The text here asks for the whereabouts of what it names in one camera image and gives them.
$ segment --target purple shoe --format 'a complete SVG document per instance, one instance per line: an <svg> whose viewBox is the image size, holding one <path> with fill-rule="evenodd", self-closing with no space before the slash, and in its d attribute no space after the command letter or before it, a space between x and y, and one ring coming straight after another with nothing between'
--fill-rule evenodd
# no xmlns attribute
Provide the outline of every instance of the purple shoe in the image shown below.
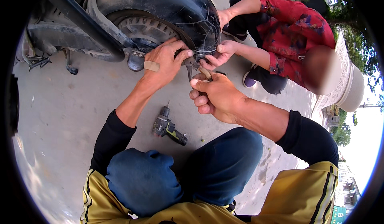
<svg viewBox="0 0 384 224"><path fill-rule="evenodd" d="M253 87L256 84L256 80L248 77L249 71L243 77L243 85L247 88Z"/></svg>
<svg viewBox="0 0 384 224"><path fill-rule="evenodd" d="M245 34L230 33L229 24L224 25L223 33L232 36L235 39L235 41L237 41L238 43L243 43L247 39L247 36L248 36L247 33L245 33Z"/></svg>

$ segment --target sky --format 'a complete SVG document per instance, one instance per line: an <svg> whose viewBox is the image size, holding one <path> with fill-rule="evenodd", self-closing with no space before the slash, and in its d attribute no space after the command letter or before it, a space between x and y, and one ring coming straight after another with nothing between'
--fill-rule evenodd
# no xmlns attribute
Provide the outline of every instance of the sky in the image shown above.
<svg viewBox="0 0 384 224"><path fill-rule="evenodd" d="M367 83L367 77L364 76L364 82ZM369 87L366 85L362 104L377 104L379 93L377 96L371 93ZM346 123L352 125L352 114L348 113ZM351 141L346 147L339 147L346 163L355 174L355 180L359 187L360 193L364 189L371 176L373 167L377 159L381 143L381 135L383 131L384 114L380 113L380 108L358 108L356 112L358 124L357 126L350 126Z"/></svg>

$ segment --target cordless drill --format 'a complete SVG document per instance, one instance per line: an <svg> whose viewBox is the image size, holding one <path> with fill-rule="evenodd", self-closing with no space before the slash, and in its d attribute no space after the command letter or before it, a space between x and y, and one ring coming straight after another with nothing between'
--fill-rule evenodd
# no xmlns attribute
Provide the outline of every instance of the cordless drill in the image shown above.
<svg viewBox="0 0 384 224"><path fill-rule="evenodd" d="M157 116L155 123L153 123L153 133L157 137L168 135L172 140L182 146L187 144L188 139L185 137L187 134L182 135L179 131L175 130L175 124L172 123L169 116L169 102L167 106L161 108L160 114Z"/></svg>

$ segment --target black fender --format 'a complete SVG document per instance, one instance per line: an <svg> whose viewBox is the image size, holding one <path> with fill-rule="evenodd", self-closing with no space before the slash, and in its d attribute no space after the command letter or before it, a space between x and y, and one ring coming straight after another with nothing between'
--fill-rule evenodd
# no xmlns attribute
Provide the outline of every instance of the black fender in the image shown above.
<svg viewBox="0 0 384 224"><path fill-rule="evenodd" d="M140 10L171 23L188 35L192 43L187 38L186 44L197 59L213 54L220 44L220 22L211 0L97 0L97 6L112 22L113 13Z"/></svg>

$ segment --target yellow shirt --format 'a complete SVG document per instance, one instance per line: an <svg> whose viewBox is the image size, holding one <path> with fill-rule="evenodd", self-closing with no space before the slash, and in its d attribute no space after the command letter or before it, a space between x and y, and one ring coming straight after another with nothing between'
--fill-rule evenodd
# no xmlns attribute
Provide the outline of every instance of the yellow shirt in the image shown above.
<svg viewBox="0 0 384 224"><path fill-rule="evenodd" d="M326 223L331 215L331 202L337 186L338 169L322 161L304 170L279 172L266 196L260 213L252 216L252 224ZM107 180L89 170L83 190L84 212L81 224L244 224L222 206L205 202L175 204L152 217L132 219L108 188Z"/></svg>

